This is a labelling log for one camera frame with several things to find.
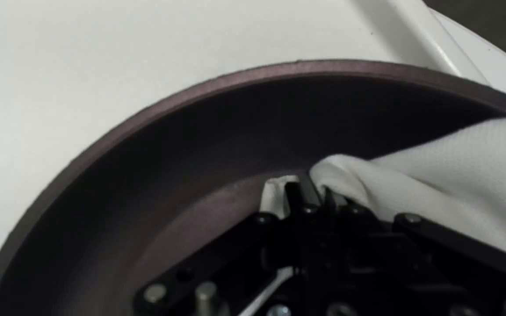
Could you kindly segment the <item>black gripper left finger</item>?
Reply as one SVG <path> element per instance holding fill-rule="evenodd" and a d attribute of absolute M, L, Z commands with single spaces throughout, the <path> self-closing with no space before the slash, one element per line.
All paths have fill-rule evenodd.
<path fill-rule="evenodd" d="M 322 198 L 310 182 L 288 182 L 285 205 L 290 214 L 283 219 L 269 210 L 250 214 L 144 282 L 132 298 L 134 316 L 199 316 L 195 291 L 206 282 L 216 286 L 213 312 L 243 312 L 280 268 L 299 265 L 301 233 Z"/>

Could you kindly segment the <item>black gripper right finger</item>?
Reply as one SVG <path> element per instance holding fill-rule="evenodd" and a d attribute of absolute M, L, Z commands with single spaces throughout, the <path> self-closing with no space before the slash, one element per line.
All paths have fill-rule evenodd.
<path fill-rule="evenodd" d="M 348 272 L 376 277 L 375 302 L 394 316 L 506 316 L 506 251 L 415 212 L 392 221 L 341 196 L 329 196 Z"/>

